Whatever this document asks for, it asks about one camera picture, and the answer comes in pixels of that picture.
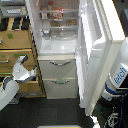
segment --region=refrigerator drawer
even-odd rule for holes
[[[24,50],[0,50],[0,67],[14,66],[19,56],[28,56],[28,60],[24,65],[35,65],[31,49]]]
[[[43,80],[47,99],[77,98],[77,79]]]
[[[4,17],[24,17],[27,15],[25,6],[4,6],[0,9]]]
[[[39,60],[42,78],[76,77],[75,60]]]

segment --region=open refrigerator door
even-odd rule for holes
[[[76,65],[86,115],[92,114],[124,39],[112,0],[80,1]]]

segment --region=freezer drawer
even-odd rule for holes
[[[42,78],[77,77],[75,60],[39,60]]]
[[[28,31],[0,31],[0,49],[31,48]]]
[[[1,66],[14,66],[19,56],[28,56],[28,60],[24,65],[35,65],[32,50],[0,50],[0,67]]]
[[[43,80],[47,99],[77,98],[77,79]]]
[[[4,6],[0,8],[4,17],[24,17],[27,15],[25,6]]]

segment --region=glass shelf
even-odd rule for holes
[[[71,13],[78,12],[79,9],[63,9],[63,10],[40,10],[38,13]]]
[[[77,20],[79,17],[63,17],[63,20]],[[53,16],[48,17],[48,19],[42,19],[42,20],[54,20]]]
[[[61,26],[61,27],[42,27],[42,29],[51,29],[51,30],[74,30],[78,29],[78,25],[71,26]]]

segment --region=cabinet drawer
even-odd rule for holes
[[[40,86],[38,79],[36,81],[29,81],[25,84],[19,84],[18,93],[31,93],[31,92],[39,92]]]
[[[42,78],[69,78],[76,77],[75,60],[39,60]]]
[[[31,48],[27,30],[1,31],[0,40],[2,42],[0,44],[0,49]]]
[[[28,70],[32,70],[33,67],[34,67],[34,65],[33,66],[25,66],[25,68]],[[12,75],[12,72],[13,72],[13,66],[9,66],[9,67],[1,66],[0,67],[0,77],[10,76],[10,75]]]
[[[0,67],[14,66],[19,56],[28,55],[28,60],[24,65],[34,65],[34,58],[31,49],[24,50],[0,50]]]
[[[47,99],[76,98],[77,79],[43,80]]]

